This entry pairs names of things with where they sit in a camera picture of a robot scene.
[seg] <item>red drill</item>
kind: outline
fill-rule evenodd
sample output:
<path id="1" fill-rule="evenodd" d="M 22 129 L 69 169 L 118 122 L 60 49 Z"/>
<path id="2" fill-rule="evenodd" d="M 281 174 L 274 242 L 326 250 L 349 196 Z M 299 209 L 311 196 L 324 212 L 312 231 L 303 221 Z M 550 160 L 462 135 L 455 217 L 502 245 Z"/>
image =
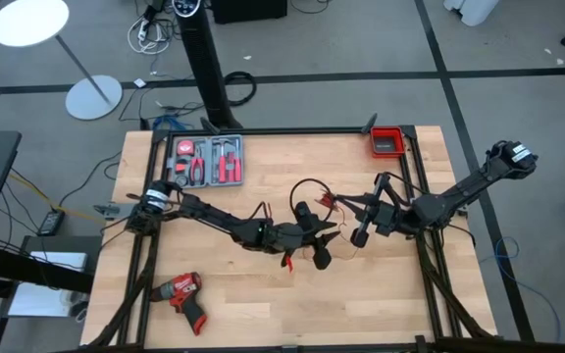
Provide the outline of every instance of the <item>red drill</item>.
<path id="1" fill-rule="evenodd" d="M 177 313 L 186 315 L 193 333 L 198 335 L 207 319 L 195 300 L 201 288 L 202 279 L 198 273 L 184 274 L 154 288 L 151 300 L 159 302 L 169 299 L 169 304 L 176 308 Z"/>

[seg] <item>hammer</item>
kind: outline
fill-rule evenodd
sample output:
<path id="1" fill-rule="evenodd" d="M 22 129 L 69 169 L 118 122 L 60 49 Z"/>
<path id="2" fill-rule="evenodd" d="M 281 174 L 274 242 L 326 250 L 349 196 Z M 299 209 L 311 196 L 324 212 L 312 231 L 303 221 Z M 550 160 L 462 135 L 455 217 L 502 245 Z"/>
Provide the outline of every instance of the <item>hammer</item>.
<path id="1" fill-rule="evenodd" d="M 219 138 L 217 141 L 215 141 L 213 143 L 214 144 L 219 143 L 220 146 L 222 147 L 221 153 L 220 153 L 220 164 L 219 164 L 220 182 L 226 182 L 226 155 L 224 154 L 224 144 L 225 143 L 232 144 L 232 141 L 230 141 L 226 138 Z"/>

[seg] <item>wooden table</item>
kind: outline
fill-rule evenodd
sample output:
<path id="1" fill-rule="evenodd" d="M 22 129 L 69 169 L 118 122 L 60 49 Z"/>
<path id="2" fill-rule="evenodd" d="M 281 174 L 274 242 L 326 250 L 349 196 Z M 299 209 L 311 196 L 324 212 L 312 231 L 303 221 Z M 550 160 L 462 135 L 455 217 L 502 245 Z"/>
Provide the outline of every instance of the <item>wooden table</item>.
<path id="1" fill-rule="evenodd" d="M 448 152 L 438 126 L 418 126 L 419 144 L 432 192 L 454 182 Z M 150 132 L 129 132 L 117 174 L 113 201 L 132 202 L 140 194 L 150 148 Z M 245 184 L 192 191 L 203 201 L 239 217 L 250 215 L 265 200 L 275 223 L 294 222 L 288 209 L 290 189 L 305 177 L 324 181 L 335 193 L 371 192 L 377 173 L 400 174 L 397 160 L 374 159 L 368 136 L 357 134 L 245 136 Z M 162 168 L 159 153 L 156 178 Z M 417 180 L 413 158 L 412 179 Z M 392 180 L 404 196 L 403 185 Z M 300 186 L 294 202 L 306 200 L 320 217 L 326 208 L 317 185 Z M 334 213 L 349 237 L 357 227 L 351 212 Z M 467 227 L 455 217 L 453 224 Z M 123 227 L 106 232 L 106 239 Z M 495 332 L 488 297 L 470 237 L 454 228 L 444 232 L 444 253 L 457 297 L 480 325 Z M 81 343 L 91 341 L 111 319 L 124 297 L 133 235 L 126 233 L 102 251 Z M 147 254 L 143 244 L 141 267 Z M 370 344 L 412 342 L 422 334 L 433 341 L 428 307 L 414 241 L 400 234 L 371 233 L 365 248 L 356 250 L 344 238 L 333 240 L 334 257 L 325 271 L 315 269 L 312 251 L 297 251 L 294 271 L 280 267 L 281 255 L 243 250 L 221 232 L 190 220 L 164 224 L 154 285 L 196 271 L 202 275 L 200 305 L 208 314 L 202 334 L 194 336 L 186 319 L 167 302 L 150 308 L 146 348 Z M 444 332 L 449 332 L 445 305 L 437 293 Z M 139 305 L 130 318 L 129 340 L 135 337 Z"/>

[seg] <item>black metal frame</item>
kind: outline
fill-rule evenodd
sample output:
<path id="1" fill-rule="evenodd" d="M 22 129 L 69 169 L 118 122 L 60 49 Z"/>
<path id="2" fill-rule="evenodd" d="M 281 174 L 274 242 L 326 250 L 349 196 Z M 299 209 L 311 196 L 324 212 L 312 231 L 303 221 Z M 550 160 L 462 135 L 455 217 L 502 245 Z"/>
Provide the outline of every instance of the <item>black metal frame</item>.
<path id="1" fill-rule="evenodd" d="M 341 126 L 341 127 L 301 127 L 301 128 L 241 128 L 241 129 L 224 129 L 221 131 L 221 134 L 242 134 L 242 135 L 263 135 L 263 134 L 352 134 L 352 133 L 362 133 L 364 129 L 363 126 Z M 420 146 L 418 144 L 417 134 L 415 131 L 414 126 L 401 126 L 401 129 L 404 131 L 405 136 L 409 139 L 409 145 L 411 147 L 411 151 L 413 153 L 414 163 L 417 170 L 418 181 L 420 183 L 420 187 L 425 190 L 429 191 L 428 181 L 425 175 L 424 164 L 422 160 L 422 155 L 420 153 Z M 149 153 L 149 159 L 147 162 L 147 170 L 145 174 L 145 182 L 143 184 L 143 192 L 147 189 L 149 184 L 153 181 L 154 169 L 156 166 L 156 160 L 158 157 L 158 145 L 161 141 L 166 140 L 165 146 L 165 155 L 163 161 L 166 161 L 170 151 L 171 151 L 171 141 L 174 137 L 177 136 L 205 136 L 210 135 L 211 132 L 207 130 L 189 130 L 189 131 L 154 131 L 152 134 L 152 144 Z M 408 181 L 412 182 L 411 173 L 409 171 L 409 165 L 406 154 L 400 158 L 400 168 L 402 170 L 403 178 Z M 166 168 L 163 169 L 161 178 L 167 178 L 168 170 Z M 410 184 L 405 183 L 405 192 L 408 199 L 412 199 L 415 197 L 414 189 Z M 152 235 L 150 246 L 148 249 L 148 257 L 156 258 L 158 254 L 158 243 L 159 243 L 159 233 Z M 434 244 L 434 249 L 436 249 L 436 260 L 437 260 L 437 267 L 439 274 L 442 280 L 450 287 L 450 279 L 447 276 L 448 270 L 445 264 L 445 258 L 443 255 L 443 251 L 439 245 L 439 235 L 437 232 L 432 233 L 432 242 Z M 142 236 L 137 235 L 134 239 L 134 244 L 132 247 L 132 256 L 130 258 L 130 265 L 128 269 L 128 283 L 126 294 L 127 296 L 136 281 L 136 277 L 138 274 L 138 267 L 140 262 L 140 255 L 142 251 Z M 151 291 L 152 282 L 153 282 L 153 273 L 156 266 L 156 262 L 153 262 L 150 280 L 145 286 L 145 291 L 143 292 L 143 300 L 141 302 L 141 309 L 140 315 L 138 320 L 138 327 L 136 332 L 136 341 L 135 344 L 140 344 L 144 346 L 145 344 L 145 336 L 147 330 L 147 319 L 149 316 L 149 308 L 150 308 L 150 301 L 149 301 L 149 293 Z M 425 287 L 425 295 L 427 298 L 427 303 L 429 305 L 429 319 L 431 321 L 432 332 L 434 335 L 435 340 L 438 340 L 443 335 L 443 329 L 441 326 L 441 320 L 439 318 L 439 310 L 437 307 L 437 299 L 435 288 L 431 279 L 424 273 L 421 272 L 424 287 Z M 459 326 L 459 322 L 457 321 L 456 316 L 452 312 L 451 308 L 449 307 L 448 303 L 446 302 L 446 311 L 448 313 L 448 317 L 450 319 L 450 327 L 452 334 L 455 337 L 461 337 L 461 329 Z M 129 315 L 127 315 L 120 326 L 119 334 L 118 334 L 118 344 L 126 344 L 128 342 L 128 327 L 129 327 Z M 301 346 L 303 352 L 309 351 L 364 351 L 364 352 L 410 352 L 410 351 L 419 351 L 422 352 L 426 349 L 426 343 L 424 341 L 423 336 L 416 336 L 416 342 L 408 342 L 408 343 L 390 343 L 390 344 L 373 344 L 373 345 L 324 345 L 324 346 Z M 276 352 L 285 352 L 285 347 L 229 347 L 229 348 L 206 348 L 206 349 L 191 349 L 191 348 L 170 348 L 170 349 L 153 349 L 153 350 L 145 350 L 146 352 L 183 352 L 188 350 L 189 352 L 248 352 L 248 351 L 276 351 Z M 293 347 L 289 351 L 295 352 L 297 351 L 298 347 Z"/>

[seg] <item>red box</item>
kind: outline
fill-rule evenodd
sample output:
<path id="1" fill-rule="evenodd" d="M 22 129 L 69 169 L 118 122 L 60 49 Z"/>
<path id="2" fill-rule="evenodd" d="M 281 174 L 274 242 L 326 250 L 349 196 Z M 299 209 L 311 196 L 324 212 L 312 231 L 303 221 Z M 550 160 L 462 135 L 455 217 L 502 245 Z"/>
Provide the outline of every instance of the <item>red box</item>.
<path id="1" fill-rule="evenodd" d="M 375 126 L 372 135 L 372 155 L 374 158 L 398 158 L 404 154 L 402 131 L 397 126 Z"/>

